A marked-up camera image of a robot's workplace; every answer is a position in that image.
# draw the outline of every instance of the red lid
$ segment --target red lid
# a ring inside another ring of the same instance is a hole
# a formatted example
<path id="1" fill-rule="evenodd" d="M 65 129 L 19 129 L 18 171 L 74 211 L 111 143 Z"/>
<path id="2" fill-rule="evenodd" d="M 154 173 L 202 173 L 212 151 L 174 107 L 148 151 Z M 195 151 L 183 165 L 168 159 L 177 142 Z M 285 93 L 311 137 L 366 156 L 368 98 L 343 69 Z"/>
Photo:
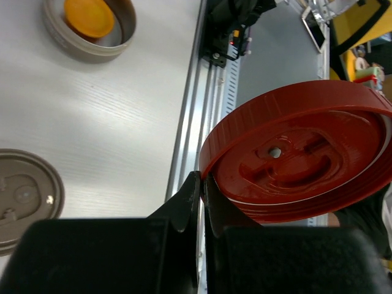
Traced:
<path id="1" fill-rule="evenodd" d="M 205 178 L 260 223 L 335 211 L 392 179 L 392 105 L 345 81 L 258 96 L 224 118 L 200 153 Z"/>

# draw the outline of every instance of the orange object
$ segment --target orange object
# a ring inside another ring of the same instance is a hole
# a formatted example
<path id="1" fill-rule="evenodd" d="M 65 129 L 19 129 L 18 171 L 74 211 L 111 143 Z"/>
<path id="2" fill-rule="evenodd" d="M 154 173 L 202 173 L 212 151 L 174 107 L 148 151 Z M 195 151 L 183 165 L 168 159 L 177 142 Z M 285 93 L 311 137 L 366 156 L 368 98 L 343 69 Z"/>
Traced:
<path id="1" fill-rule="evenodd" d="M 347 81 L 260 95 L 226 116 L 200 152 L 202 178 L 259 223 L 336 211 L 392 179 L 392 105 Z"/>
<path id="2" fill-rule="evenodd" d="M 65 0 L 66 20 L 81 34 L 101 38 L 115 26 L 113 12 L 104 0 Z"/>

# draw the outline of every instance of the person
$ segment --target person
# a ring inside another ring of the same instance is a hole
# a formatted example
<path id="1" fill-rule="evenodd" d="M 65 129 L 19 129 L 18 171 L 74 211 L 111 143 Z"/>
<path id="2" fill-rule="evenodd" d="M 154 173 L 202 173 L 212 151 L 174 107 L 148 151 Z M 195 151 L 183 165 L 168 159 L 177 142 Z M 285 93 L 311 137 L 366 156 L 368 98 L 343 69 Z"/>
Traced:
<path id="1" fill-rule="evenodd" d="M 329 226 L 357 227 L 384 260 L 392 260 L 392 185 L 346 208 L 328 214 Z"/>

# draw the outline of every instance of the gray lid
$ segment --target gray lid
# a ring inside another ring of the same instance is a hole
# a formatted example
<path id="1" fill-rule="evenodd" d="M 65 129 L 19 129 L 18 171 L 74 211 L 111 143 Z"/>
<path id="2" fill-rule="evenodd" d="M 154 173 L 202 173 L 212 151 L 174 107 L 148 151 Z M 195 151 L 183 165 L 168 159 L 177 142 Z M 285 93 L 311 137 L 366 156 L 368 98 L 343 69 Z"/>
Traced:
<path id="1" fill-rule="evenodd" d="M 33 222 L 58 217 L 63 203 L 64 186 L 48 162 L 0 149 L 0 255 L 10 253 Z"/>

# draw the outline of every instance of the red object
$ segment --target red object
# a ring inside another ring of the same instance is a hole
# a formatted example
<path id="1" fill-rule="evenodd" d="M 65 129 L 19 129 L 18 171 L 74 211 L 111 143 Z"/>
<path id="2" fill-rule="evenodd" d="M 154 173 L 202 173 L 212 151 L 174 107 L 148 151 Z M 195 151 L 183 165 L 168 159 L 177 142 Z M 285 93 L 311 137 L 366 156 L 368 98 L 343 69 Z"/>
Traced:
<path id="1" fill-rule="evenodd" d="M 375 75 L 368 75 L 367 77 L 357 78 L 353 82 L 357 84 L 362 84 L 366 81 L 373 81 L 374 84 L 377 84 L 377 77 Z"/>
<path id="2" fill-rule="evenodd" d="M 213 129 L 200 153 L 202 178 L 211 172 L 222 193 L 259 223 L 335 211 L 391 181 L 389 117 L 389 101 L 356 83 L 279 88 Z"/>

